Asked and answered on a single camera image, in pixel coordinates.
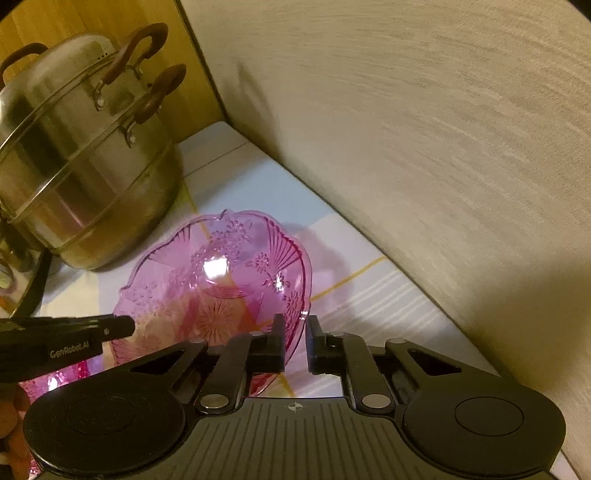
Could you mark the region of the left hand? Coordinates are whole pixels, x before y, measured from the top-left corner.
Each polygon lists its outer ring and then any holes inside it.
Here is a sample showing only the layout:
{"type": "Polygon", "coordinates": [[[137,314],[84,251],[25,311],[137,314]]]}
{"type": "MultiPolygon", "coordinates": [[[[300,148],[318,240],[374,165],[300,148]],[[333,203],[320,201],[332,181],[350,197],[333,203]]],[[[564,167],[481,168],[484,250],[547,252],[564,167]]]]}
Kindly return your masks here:
{"type": "Polygon", "coordinates": [[[30,401],[18,384],[1,388],[1,478],[28,479],[31,453],[23,433],[30,401]]]}

